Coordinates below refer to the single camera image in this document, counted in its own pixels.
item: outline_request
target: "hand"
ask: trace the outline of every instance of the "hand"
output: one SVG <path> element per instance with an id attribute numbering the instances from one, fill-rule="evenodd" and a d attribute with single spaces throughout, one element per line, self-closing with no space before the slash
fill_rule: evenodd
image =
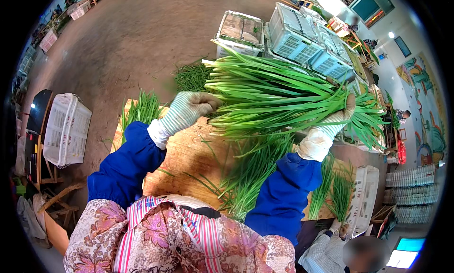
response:
<path id="1" fill-rule="evenodd" d="M 341 122 L 351 119 L 355 112 L 355 95 L 347 96 L 346 108 L 330 114 L 321 122 Z M 333 145 L 334 136 L 344 128 L 345 124 L 331 126 L 315 126 L 309 129 L 307 136 L 298 146 L 298 155 L 305 160 L 323 161 Z"/>
<path id="2" fill-rule="evenodd" d="M 340 230 L 339 230 L 339 238 L 342 238 L 342 239 L 345 238 L 345 235 L 347 235 L 348 227 L 349 227 L 349 225 L 345 224 L 345 225 L 343 225 L 340 228 Z"/>
<path id="3" fill-rule="evenodd" d="M 335 231 L 337 231 L 339 229 L 340 226 L 341 226 L 341 223 L 336 218 L 336 219 L 334 219 L 333 224 L 330 227 L 330 231 L 332 231 L 334 233 Z"/>
<path id="4" fill-rule="evenodd" d="M 159 121 L 172 136 L 196 123 L 199 117 L 215 111 L 220 104 L 221 101 L 209 93 L 179 92 Z"/>

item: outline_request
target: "dirt floor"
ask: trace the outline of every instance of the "dirt floor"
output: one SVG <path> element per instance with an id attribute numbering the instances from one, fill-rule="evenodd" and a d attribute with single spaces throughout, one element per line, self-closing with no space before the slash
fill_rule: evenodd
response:
<path id="1" fill-rule="evenodd" d="M 54 94 L 75 93 L 93 112 L 84 162 L 62 170 L 66 180 L 86 179 L 109 154 L 101 142 L 113 138 L 124 99 L 137 98 L 139 88 L 154 90 L 162 102 L 172 100 L 175 65 L 202 57 L 216 57 L 210 42 L 225 10 L 235 10 L 269 20 L 276 0 L 102 0 L 76 21 L 71 20 L 46 55 L 39 52 L 29 73 L 31 80 L 24 112 L 42 89 Z M 23 118 L 23 132 L 27 118 Z M 354 165 L 380 168 L 383 159 L 357 148 L 336 147 Z M 81 211 L 87 189 L 72 197 Z"/>

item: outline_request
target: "blue sleeve cover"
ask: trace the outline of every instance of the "blue sleeve cover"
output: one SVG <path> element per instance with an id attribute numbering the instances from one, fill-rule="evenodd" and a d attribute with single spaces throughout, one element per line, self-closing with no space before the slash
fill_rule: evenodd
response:
<path id="1" fill-rule="evenodd" d="M 307 195 L 322 182 L 321 162 L 288 153 L 276 165 L 277 170 L 260 188 L 256 207 L 247 213 L 245 224 L 261 236 L 275 234 L 297 245 Z"/>
<path id="2" fill-rule="evenodd" d="M 167 153 L 156 147 L 147 127 L 139 121 L 128 125 L 126 142 L 101 162 L 99 171 L 88 176 L 88 201 L 108 199 L 126 210 L 142 196 L 145 175 L 159 168 Z"/>

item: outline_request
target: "wall mural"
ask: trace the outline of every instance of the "wall mural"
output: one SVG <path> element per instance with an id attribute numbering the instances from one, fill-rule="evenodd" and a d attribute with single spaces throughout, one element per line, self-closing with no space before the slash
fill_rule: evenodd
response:
<path id="1" fill-rule="evenodd" d="M 420 117 L 415 124 L 417 166 L 438 163 L 445 156 L 448 131 L 442 96 L 432 69 L 420 53 L 396 70 L 410 86 L 418 103 L 419 115 L 411 115 Z"/>

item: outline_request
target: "blue screen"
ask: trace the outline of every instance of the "blue screen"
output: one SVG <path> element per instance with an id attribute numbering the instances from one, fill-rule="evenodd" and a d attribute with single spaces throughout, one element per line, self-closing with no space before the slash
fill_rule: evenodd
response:
<path id="1" fill-rule="evenodd" d="M 397 250 L 420 251 L 423 248 L 425 238 L 401 238 Z"/>

